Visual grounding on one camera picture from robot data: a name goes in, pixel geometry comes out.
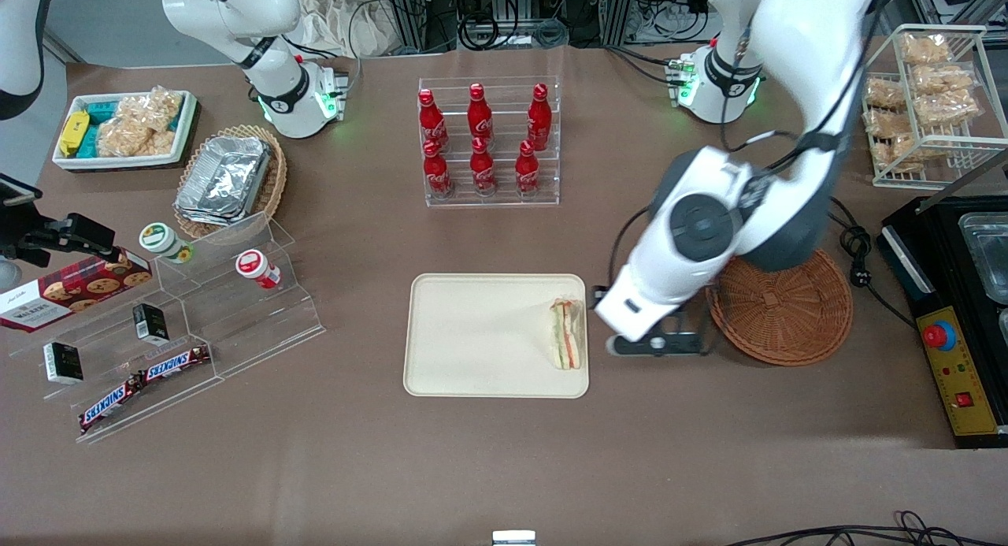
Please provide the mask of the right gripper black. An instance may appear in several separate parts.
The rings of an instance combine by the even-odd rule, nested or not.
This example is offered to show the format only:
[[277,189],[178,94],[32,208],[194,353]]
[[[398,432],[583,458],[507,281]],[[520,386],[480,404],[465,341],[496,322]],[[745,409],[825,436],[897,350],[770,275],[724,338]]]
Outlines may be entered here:
[[[64,232],[71,228],[71,239]],[[115,231],[79,213],[62,220],[44,216],[2,215],[1,255],[46,267],[50,252],[78,251],[94,256],[118,256]]]

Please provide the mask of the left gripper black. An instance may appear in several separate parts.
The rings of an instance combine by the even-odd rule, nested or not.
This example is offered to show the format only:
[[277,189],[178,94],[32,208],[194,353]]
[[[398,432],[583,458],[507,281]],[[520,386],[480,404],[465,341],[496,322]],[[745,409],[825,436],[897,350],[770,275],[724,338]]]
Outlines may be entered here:
[[665,318],[665,331],[669,334],[706,336],[709,330],[708,305],[683,305]]

